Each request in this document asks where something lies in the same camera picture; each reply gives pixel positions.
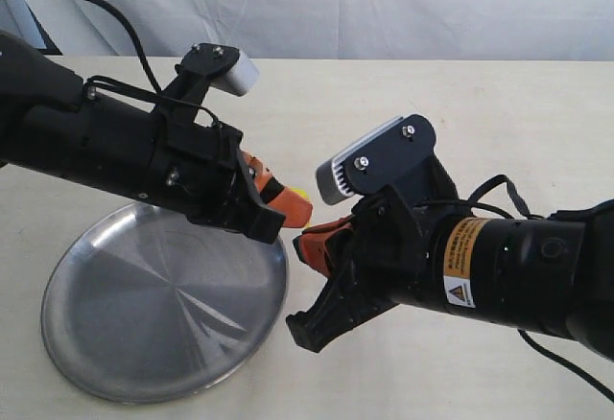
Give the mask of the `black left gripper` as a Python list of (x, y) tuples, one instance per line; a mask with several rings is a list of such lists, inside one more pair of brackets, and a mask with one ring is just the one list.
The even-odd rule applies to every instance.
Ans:
[(165, 117), (143, 176), (149, 204), (272, 244), (297, 219), (300, 198), (258, 157), (240, 151), (244, 134), (220, 123), (202, 126)]

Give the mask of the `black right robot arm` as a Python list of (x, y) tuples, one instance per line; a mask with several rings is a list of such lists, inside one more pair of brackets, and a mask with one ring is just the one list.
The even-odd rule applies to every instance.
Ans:
[(319, 352), (409, 305), (578, 342), (613, 356), (613, 205), (545, 219), (478, 218), (475, 203), (363, 198), (322, 247), (327, 282), (289, 315), (295, 343)]

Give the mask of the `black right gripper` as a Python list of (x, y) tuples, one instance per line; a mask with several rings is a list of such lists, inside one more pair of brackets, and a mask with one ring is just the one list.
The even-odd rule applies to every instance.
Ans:
[(351, 216), (305, 228), (293, 239), (300, 262), (327, 280), (311, 308), (286, 317), (297, 346), (320, 352), (334, 339), (398, 305), (444, 312), (437, 246), (456, 208), (452, 184), (419, 196), (387, 187)]

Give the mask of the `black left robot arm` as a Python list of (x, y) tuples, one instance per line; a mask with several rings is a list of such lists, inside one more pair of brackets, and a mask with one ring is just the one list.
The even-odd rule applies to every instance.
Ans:
[(242, 96), (257, 76), (241, 50), (202, 43), (162, 92), (139, 94), (144, 111), (2, 33), (1, 161), (271, 243), (308, 223), (311, 202), (241, 149), (241, 131), (196, 121), (210, 88)]

